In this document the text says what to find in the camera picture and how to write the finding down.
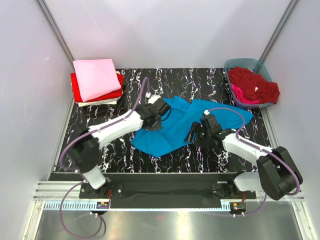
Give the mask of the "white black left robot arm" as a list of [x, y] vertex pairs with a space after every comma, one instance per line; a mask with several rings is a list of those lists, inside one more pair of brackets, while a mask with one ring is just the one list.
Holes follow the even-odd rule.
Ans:
[[162, 117], [170, 113], [169, 104], [159, 95], [153, 95], [145, 105], [135, 105], [123, 115], [80, 131], [65, 153], [90, 185], [90, 192], [95, 197], [103, 198], [108, 193], [107, 180], [98, 166], [99, 150], [126, 134], [141, 129], [161, 129]]

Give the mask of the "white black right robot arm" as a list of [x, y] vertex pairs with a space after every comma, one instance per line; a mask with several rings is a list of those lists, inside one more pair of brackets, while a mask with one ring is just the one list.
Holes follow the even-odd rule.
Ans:
[[222, 129], [213, 114], [203, 115], [200, 122], [193, 122], [184, 140], [207, 149], [222, 147], [257, 167], [256, 172], [240, 173], [227, 185], [232, 198], [251, 191], [265, 192], [277, 201], [300, 191], [303, 178], [286, 148], [262, 146], [241, 137], [234, 129]]

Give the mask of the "blue t shirt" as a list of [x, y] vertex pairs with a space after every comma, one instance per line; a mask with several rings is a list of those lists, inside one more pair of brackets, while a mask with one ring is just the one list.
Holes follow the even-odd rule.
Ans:
[[194, 99], [191, 103], [175, 96], [165, 98], [171, 107], [168, 119], [161, 123], [160, 130], [140, 129], [135, 132], [132, 145], [139, 151], [159, 158], [177, 150], [188, 143], [184, 141], [193, 122], [200, 122], [205, 110], [214, 109], [211, 113], [216, 117], [222, 129], [239, 129], [243, 123], [251, 121], [253, 114], [239, 107], [214, 101]]

